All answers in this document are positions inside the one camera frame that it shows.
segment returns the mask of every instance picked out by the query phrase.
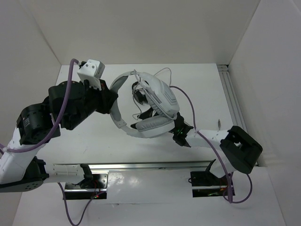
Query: white headphones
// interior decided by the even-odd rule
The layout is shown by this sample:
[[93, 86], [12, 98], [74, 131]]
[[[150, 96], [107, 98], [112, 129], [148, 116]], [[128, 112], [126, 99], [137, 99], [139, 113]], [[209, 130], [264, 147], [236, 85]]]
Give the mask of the white headphones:
[[118, 76], [111, 84], [110, 90], [118, 93], [118, 90], [130, 75], [135, 75], [145, 91], [149, 105], [159, 115], [136, 123], [136, 129], [129, 128], [127, 123], [121, 118], [116, 100], [111, 108], [111, 118], [115, 125], [128, 135], [141, 138], [158, 137], [171, 131], [174, 128], [174, 120], [177, 118], [180, 107], [170, 87], [151, 74], [133, 71]]

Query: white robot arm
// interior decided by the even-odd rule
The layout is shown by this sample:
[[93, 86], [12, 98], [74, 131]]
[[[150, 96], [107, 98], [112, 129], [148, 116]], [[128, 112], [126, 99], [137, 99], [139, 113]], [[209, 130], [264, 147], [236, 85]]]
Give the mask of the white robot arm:
[[13, 137], [8, 146], [3, 148], [4, 154], [0, 158], [0, 192], [26, 192], [43, 183], [53, 182], [70, 182], [85, 187], [93, 180], [86, 164], [56, 165], [35, 157], [50, 139], [60, 136], [60, 128], [55, 126], [54, 120], [62, 128], [72, 130], [94, 111], [110, 113], [110, 108], [118, 97], [100, 79], [104, 70], [101, 62], [73, 60], [69, 76], [72, 75], [74, 62], [80, 66], [77, 73], [81, 82], [68, 78], [68, 104], [66, 102], [61, 118], [59, 115], [68, 89], [66, 81], [51, 87], [49, 96], [43, 103], [22, 110]]

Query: white cable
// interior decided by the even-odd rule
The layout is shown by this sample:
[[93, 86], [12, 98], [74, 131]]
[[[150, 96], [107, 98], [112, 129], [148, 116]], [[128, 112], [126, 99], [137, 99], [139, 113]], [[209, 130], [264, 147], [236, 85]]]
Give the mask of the white cable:
[[140, 114], [142, 114], [142, 110], [141, 110], [141, 108], [138, 106], [138, 104], [136, 103], [135, 98], [134, 98], [134, 94], [133, 94], [133, 102], [134, 102], [134, 104], [138, 107], [140, 113], [133, 114], [132, 117], [133, 117], [135, 120], [139, 120], [138, 117], [139, 117]]
[[159, 72], [163, 71], [164, 69], [168, 69], [170, 71], [170, 80], [169, 80], [169, 86], [171, 86], [171, 69], [169, 67], [165, 67], [163, 69], [161, 69], [160, 71], [158, 71], [157, 73], [154, 74], [154, 76], [156, 77], [157, 74], [159, 74]]

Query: black bracket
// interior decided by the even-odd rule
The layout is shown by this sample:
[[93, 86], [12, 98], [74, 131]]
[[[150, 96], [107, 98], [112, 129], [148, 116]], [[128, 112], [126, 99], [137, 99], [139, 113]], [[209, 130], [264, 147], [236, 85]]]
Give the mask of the black bracket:
[[239, 126], [228, 130], [229, 134], [221, 140], [220, 147], [239, 172], [249, 174], [262, 153], [262, 147]]
[[187, 133], [193, 129], [192, 126], [187, 125], [184, 118], [177, 113], [177, 118], [174, 120], [174, 128], [170, 132], [174, 135], [173, 140], [180, 146], [190, 147], [186, 141]]
[[84, 171], [84, 178], [82, 181], [79, 182], [80, 188], [86, 188], [90, 185], [91, 181], [93, 180], [93, 174], [91, 172], [91, 169], [89, 165], [87, 164], [81, 164], [80, 167]]

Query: headphone cushion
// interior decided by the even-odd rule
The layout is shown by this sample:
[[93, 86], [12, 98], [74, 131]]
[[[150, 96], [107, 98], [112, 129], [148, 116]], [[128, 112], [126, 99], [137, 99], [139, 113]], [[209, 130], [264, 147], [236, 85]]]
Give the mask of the headphone cushion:
[[155, 129], [161, 126], [165, 126], [167, 124], [169, 124], [171, 121], [171, 119], [157, 115], [154, 117], [150, 117], [148, 119], [144, 119], [138, 123], [136, 123], [136, 129], [139, 132], [144, 132], [150, 129]]
[[152, 109], [158, 113], [158, 115], [165, 116], [164, 113], [155, 105], [155, 103], [151, 100], [150, 97], [146, 95], [147, 102], [152, 107]]

